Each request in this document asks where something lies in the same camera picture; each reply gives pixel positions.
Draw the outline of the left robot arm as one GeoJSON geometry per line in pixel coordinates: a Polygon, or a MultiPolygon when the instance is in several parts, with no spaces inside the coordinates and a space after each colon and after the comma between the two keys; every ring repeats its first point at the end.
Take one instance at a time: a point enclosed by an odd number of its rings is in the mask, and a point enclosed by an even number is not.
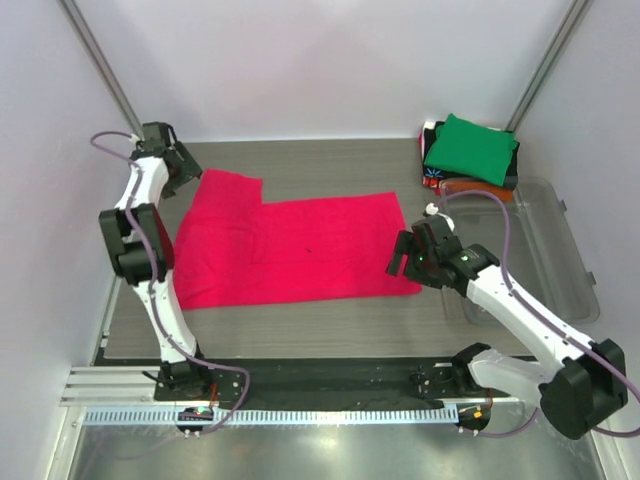
{"type": "Polygon", "coordinates": [[[125,158],[129,179],[124,192],[113,208],[99,214],[99,226],[115,275],[144,305],[158,340],[160,370],[145,376],[155,382],[158,400],[203,398],[212,389],[213,375],[199,364],[203,355],[179,305],[174,248],[158,211],[162,199],[199,178],[202,169],[167,123],[145,123],[141,136],[100,132],[90,144],[116,155],[98,143],[111,135],[127,138],[134,150],[125,158]]]}

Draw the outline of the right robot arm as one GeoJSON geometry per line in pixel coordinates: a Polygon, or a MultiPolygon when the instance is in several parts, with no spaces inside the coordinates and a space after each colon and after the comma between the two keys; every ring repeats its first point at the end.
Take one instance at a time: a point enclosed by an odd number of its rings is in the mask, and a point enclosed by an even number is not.
{"type": "Polygon", "coordinates": [[[573,440],[626,406],[630,388],[622,349],[611,340],[597,343],[559,319],[490,251],[462,246],[451,225],[436,214],[400,231],[388,273],[456,291],[498,320],[535,358],[528,362],[473,344],[452,359],[453,388],[467,396],[492,389],[516,397],[573,440]]]}

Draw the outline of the red t shirt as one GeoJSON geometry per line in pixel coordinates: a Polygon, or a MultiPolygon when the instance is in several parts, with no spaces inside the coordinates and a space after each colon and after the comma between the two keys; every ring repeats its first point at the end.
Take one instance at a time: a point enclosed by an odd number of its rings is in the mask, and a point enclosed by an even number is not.
{"type": "Polygon", "coordinates": [[[266,203],[262,186],[204,173],[174,242],[182,309],[420,293],[386,272],[405,227],[395,193],[266,203]]]}

